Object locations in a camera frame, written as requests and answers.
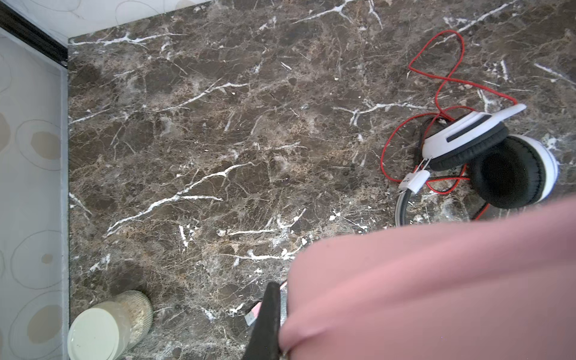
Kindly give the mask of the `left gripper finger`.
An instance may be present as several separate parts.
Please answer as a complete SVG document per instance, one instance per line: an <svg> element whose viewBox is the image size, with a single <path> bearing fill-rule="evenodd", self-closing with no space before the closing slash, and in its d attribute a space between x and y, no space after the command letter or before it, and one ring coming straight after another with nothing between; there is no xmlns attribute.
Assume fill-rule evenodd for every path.
<svg viewBox="0 0 576 360"><path fill-rule="evenodd" d="M281 285L270 282L265 288L259 312L242 360L278 360L281 355L278 333L281 325Z"/></svg>

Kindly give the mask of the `pink headset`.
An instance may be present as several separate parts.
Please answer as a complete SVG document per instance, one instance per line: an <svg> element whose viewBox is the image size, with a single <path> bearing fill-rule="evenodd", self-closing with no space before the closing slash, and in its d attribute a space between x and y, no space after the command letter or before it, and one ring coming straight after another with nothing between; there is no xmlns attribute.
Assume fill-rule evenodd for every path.
<svg viewBox="0 0 576 360"><path fill-rule="evenodd" d="M326 238L287 288L291 359L573 359L575 198Z"/></svg>

